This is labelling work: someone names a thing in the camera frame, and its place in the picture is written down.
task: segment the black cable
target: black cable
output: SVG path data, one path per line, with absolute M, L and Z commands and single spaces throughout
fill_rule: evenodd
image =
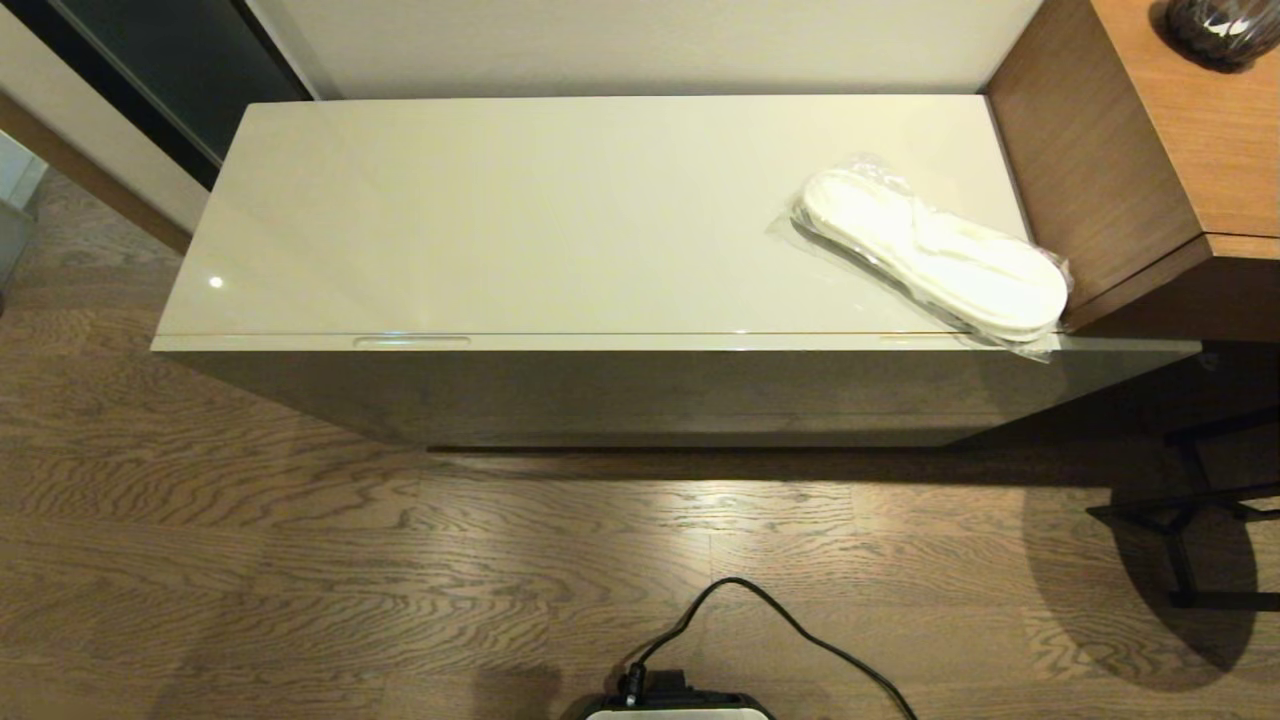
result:
M 644 652 L 640 653 L 640 657 L 631 664 L 630 670 L 627 670 L 627 675 L 622 680 L 622 684 L 627 688 L 625 691 L 627 694 L 627 705 L 639 705 L 643 701 L 645 660 L 649 660 L 649 657 L 653 656 L 653 653 L 658 652 L 662 648 L 662 646 L 680 637 L 680 634 L 689 628 L 689 623 L 692 621 L 694 615 L 698 614 L 698 609 L 703 606 L 703 602 L 705 602 L 707 598 L 710 597 L 710 594 L 722 585 L 741 585 L 751 591 L 751 593 L 754 593 L 756 597 L 763 600 L 769 607 L 772 607 L 774 612 L 781 615 L 782 619 L 786 620 L 792 629 L 795 629 L 795 632 L 800 633 L 800 637 L 865 673 L 868 678 L 876 680 L 876 683 L 879 684 L 879 687 L 883 688 L 884 692 L 887 692 L 888 696 L 893 698 L 893 702 L 897 703 L 899 710 L 902 711 L 902 715 L 908 717 L 908 720 L 918 720 L 915 712 L 911 710 L 911 706 L 908 705 L 906 698 L 902 697 L 902 693 L 897 689 L 897 687 L 893 683 L 888 680 L 888 678 L 881 675 L 870 665 L 863 662 L 861 660 L 858 660 L 856 657 L 849 655 L 847 652 L 840 650 L 838 647 L 813 637 L 809 633 L 809 630 L 805 630 L 800 625 L 800 623 L 797 623 L 796 619 L 792 618 L 791 614 L 787 612 L 785 607 L 782 607 L 782 603 L 773 600 L 773 596 L 771 596 L 769 593 L 764 592 L 764 588 L 756 585 L 751 580 L 745 580 L 742 578 L 721 578 L 714 583 L 712 583 L 710 585 L 708 585 L 707 589 L 704 589 L 701 593 L 698 594 L 696 598 L 694 598 L 692 605 L 690 605 L 689 610 L 685 611 L 685 615 L 680 619 L 680 623 L 676 623 L 675 628 L 667 630 L 660 638 L 655 639 L 653 644 L 650 644 Z

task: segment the wooden floor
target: wooden floor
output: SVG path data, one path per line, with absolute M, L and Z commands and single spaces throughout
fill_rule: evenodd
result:
M 945 451 L 431 455 L 150 356 L 178 259 L 58 176 L 38 227 L 0 319 L 5 720 L 570 719 L 726 574 L 922 719 L 1280 717 L 1276 615 L 1160 607 L 1160 547 L 1084 515 L 1169 470 L 1117 393 Z M 1280 589 L 1254 528 L 1226 582 Z M 652 666 L 896 716 L 735 588 Z

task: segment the black plug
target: black plug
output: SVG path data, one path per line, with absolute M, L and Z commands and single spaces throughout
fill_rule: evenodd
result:
M 618 683 L 623 685 L 621 689 L 622 696 L 627 701 L 627 707 L 640 705 L 640 701 L 644 698 L 644 665 L 632 662 L 631 667 L 627 669 L 626 678 L 623 678 L 622 683 Z

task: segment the wooden cabinet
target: wooden cabinet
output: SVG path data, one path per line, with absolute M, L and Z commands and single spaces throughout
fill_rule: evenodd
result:
M 988 87 L 1080 334 L 1280 341 L 1280 51 L 1225 74 L 1162 4 L 1046 0 Z

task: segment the plastic bag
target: plastic bag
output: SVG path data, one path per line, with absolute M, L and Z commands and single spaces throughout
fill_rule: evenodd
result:
M 982 342 L 1047 361 L 1071 275 L 1066 261 L 938 210 L 874 155 L 812 176 L 771 225 L 810 252 L 855 265 Z

